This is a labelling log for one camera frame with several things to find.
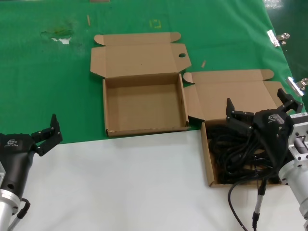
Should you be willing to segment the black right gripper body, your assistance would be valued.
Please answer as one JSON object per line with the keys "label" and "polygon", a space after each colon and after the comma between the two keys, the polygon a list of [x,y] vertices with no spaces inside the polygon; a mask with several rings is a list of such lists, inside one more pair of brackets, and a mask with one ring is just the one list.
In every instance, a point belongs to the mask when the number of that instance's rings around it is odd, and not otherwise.
{"label": "black right gripper body", "polygon": [[282,168],[288,154],[290,128],[285,124],[288,114],[283,109],[256,112],[254,132],[267,152],[274,168]]}

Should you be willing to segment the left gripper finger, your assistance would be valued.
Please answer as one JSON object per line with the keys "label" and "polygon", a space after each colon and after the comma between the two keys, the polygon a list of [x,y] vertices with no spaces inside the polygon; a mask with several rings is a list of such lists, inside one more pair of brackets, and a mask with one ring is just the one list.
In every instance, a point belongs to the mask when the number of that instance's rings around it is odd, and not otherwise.
{"label": "left gripper finger", "polygon": [[49,139],[50,137],[52,137],[55,133],[57,133],[56,132],[57,129],[58,129],[57,117],[56,117],[56,114],[52,114],[50,127],[37,131],[35,133],[32,133],[31,138],[33,139],[35,143],[45,141]]}
{"label": "left gripper finger", "polygon": [[56,145],[63,141],[62,133],[60,131],[60,125],[58,123],[58,129],[56,130],[52,137],[49,139],[42,141],[40,145],[37,146],[37,153],[39,156],[44,156],[47,152],[53,149]]}

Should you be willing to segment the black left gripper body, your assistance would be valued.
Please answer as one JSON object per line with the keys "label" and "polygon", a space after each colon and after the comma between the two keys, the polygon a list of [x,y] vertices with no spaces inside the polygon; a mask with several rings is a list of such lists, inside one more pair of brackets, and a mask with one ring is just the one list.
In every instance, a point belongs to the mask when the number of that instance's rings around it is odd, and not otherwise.
{"label": "black left gripper body", "polygon": [[23,195],[37,143],[38,139],[29,134],[0,135],[0,163],[5,170],[1,189]]}

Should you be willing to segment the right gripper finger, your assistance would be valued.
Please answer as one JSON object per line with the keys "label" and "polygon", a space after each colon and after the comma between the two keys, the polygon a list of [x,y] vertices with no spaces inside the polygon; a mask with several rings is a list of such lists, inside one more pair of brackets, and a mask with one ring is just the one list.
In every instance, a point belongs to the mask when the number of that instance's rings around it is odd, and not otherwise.
{"label": "right gripper finger", "polygon": [[238,133],[250,136],[253,132],[254,113],[235,110],[235,107],[230,98],[226,101],[226,120],[229,128]]}
{"label": "right gripper finger", "polygon": [[287,113],[289,110],[293,110],[295,113],[301,113],[303,104],[293,98],[291,94],[284,92],[282,88],[278,89],[278,98],[282,102],[282,105],[278,107],[279,111]]}

